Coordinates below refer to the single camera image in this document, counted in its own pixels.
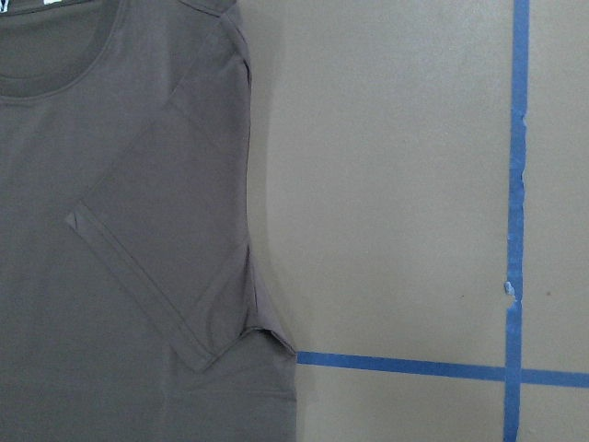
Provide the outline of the dark brown t-shirt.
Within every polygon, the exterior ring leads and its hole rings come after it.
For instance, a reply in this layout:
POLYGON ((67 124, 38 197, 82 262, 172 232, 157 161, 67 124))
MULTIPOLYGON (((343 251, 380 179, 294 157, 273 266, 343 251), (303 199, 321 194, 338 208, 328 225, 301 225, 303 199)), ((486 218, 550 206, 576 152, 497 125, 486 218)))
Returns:
POLYGON ((1 5, 1 437, 293 441, 235 1, 1 5))

